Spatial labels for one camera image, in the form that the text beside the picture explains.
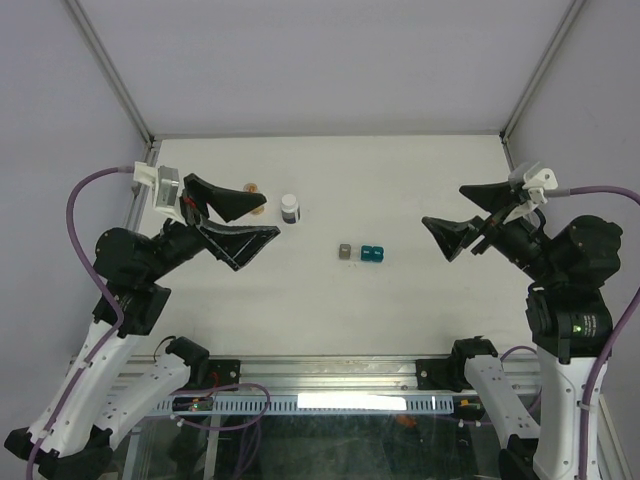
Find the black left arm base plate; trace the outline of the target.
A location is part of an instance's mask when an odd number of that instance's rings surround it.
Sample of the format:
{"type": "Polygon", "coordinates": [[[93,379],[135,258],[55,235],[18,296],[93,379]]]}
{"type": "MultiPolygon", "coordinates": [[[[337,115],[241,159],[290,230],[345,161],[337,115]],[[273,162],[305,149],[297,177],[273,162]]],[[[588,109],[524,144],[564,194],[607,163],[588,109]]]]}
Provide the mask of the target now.
{"type": "Polygon", "coordinates": [[[234,385],[240,378],[239,359],[209,358],[192,367],[185,390],[210,390],[234,385]]]}

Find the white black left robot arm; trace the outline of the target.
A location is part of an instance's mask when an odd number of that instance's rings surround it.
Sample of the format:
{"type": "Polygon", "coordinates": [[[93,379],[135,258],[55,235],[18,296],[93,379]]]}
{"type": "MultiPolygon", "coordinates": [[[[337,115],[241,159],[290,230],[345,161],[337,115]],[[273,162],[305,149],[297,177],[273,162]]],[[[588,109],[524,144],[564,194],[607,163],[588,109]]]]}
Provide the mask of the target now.
{"type": "Polygon", "coordinates": [[[160,285],[164,276],[203,252],[240,270],[279,234],[275,226],[239,224],[266,203],[261,193],[221,188],[194,174],[180,177],[167,167],[136,165],[129,174],[150,187],[164,224],[153,237],[109,229],[94,256],[82,258],[101,293],[82,348],[46,410],[31,425],[11,431],[4,443],[25,462],[27,478],[96,479],[155,403],[218,388],[209,351],[178,337],[137,381],[109,397],[169,300],[170,290],[160,285]]]}

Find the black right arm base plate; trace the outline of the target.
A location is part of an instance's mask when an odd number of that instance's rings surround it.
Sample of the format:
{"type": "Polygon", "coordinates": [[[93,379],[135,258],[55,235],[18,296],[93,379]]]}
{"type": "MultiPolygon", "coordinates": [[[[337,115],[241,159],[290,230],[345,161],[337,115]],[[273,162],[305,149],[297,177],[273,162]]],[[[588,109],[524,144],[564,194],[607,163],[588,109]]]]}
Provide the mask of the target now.
{"type": "Polygon", "coordinates": [[[471,385],[464,376],[464,364],[453,358],[417,359],[415,361],[417,388],[460,393],[471,385]]]}

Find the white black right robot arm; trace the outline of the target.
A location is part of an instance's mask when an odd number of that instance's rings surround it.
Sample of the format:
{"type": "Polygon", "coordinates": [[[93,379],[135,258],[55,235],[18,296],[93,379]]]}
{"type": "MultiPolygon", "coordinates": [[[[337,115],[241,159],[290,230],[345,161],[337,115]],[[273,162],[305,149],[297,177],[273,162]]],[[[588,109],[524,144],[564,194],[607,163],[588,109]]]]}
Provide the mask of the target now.
{"type": "Polygon", "coordinates": [[[519,182],[464,185],[483,210],[465,222],[426,217],[444,256],[495,249],[530,278],[526,318],[540,368],[541,412],[533,418],[505,377],[494,345],[457,340],[441,360],[416,364],[422,386],[479,397],[499,437],[504,479],[596,479],[597,400],[615,329],[601,289],[620,268],[622,229],[593,215],[545,233],[529,221],[544,187],[519,182]]]}

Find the teal Wed pill box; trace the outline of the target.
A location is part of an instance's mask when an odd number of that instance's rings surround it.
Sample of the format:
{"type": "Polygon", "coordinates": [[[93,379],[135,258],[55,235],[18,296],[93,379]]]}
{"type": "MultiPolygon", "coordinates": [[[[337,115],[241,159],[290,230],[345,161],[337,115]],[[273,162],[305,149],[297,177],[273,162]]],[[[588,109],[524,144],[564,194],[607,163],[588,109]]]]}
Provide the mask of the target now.
{"type": "Polygon", "coordinates": [[[373,258],[373,247],[370,245],[362,245],[360,247],[360,260],[370,262],[373,258]]]}

